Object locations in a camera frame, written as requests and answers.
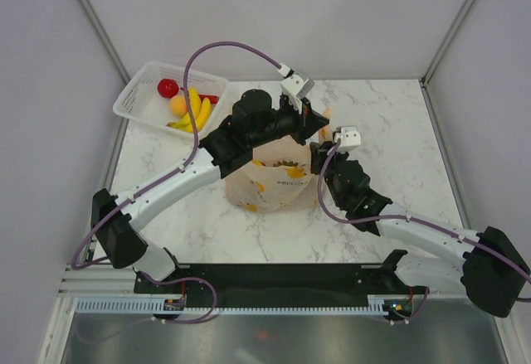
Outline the peach banana-print plastic bag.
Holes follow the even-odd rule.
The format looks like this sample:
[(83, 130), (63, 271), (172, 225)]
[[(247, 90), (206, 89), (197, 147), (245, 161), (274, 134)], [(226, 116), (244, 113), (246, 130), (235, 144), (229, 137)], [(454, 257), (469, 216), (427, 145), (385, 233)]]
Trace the peach banana-print plastic bag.
[[(310, 172), (310, 149), (290, 136), (256, 148), (253, 159), (224, 179), (227, 200), (256, 213), (295, 211), (318, 204), (317, 179)], [(298, 167), (272, 167), (280, 160)]]

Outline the fake orange pineapple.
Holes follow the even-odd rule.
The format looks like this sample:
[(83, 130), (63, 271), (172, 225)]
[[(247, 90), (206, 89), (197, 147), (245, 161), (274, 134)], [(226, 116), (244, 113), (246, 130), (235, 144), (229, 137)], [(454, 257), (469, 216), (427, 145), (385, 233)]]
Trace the fake orange pineapple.
[(272, 167), (298, 167), (300, 164), (291, 160), (280, 160), (272, 164)]

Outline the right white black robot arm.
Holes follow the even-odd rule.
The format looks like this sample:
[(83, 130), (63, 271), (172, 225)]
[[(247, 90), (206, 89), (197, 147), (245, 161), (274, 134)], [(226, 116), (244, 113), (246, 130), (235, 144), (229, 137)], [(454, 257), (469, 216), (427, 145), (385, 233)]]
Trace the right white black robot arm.
[(344, 213), (331, 214), (331, 219), (434, 255), (433, 260), (422, 260), (402, 254), (396, 264), (380, 271), (383, 289), (389, 293), (406, 286), (453, 289), (498, 318), (508, 317), (523, 301), (520, 293), (530, 281), (530, 268), (503, 231), (491, 226), (484, 231), (452, 227), (409, 211), (374, 191), (359, 161), (341, 153), (336, 143), (312, 143), (310, 155), (318, 188), (327, 188)]

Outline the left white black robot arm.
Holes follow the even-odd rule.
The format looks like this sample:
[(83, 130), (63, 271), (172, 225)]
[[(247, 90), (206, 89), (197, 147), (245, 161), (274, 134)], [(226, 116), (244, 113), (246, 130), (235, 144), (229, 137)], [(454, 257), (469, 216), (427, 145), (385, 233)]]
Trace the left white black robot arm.
[(287, 95), (277, 108), (264, 90), (248, 90), (231, 114), (202, 138), (190, 157), (161, 176), (113, 195), (107, 189), (92, 198), (91, 222), (105, 259), (116, 269), (133, 267), (147, 274), (164, 293), (177, 290), (182, 274), (171, 253), (144, 239), (141, 230), (187, 195), (222, 180), (253, 159), (267, 143), (292, 137), (300, 145), (329, 124), (308, 99), (297, 109)]

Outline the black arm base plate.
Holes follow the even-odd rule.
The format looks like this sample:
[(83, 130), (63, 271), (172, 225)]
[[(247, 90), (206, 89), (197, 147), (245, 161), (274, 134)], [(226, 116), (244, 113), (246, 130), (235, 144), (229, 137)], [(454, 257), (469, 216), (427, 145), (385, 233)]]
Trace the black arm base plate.
[(380, 264), (190, 264), (168, 278), (186, 277), (209, 282), (222, 308), (361, 306), (369, 295), (425, 292)]

